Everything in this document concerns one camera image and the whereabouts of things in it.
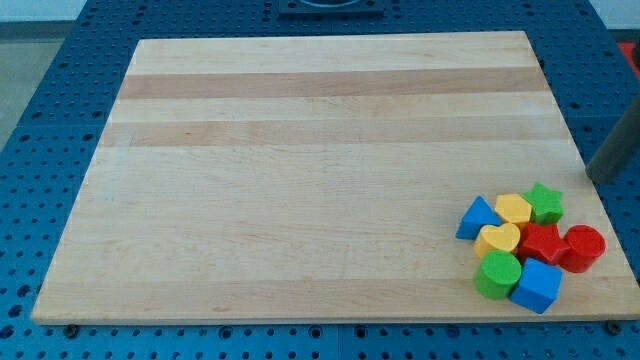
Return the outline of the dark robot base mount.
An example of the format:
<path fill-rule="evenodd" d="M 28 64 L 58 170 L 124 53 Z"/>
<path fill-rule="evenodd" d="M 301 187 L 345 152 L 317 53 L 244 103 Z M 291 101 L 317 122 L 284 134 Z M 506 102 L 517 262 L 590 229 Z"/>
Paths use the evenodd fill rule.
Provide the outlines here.
<path fill-rule="evenodd" d="M 385 0 L 276 0 L 282 16 L 381 15 Z"/>

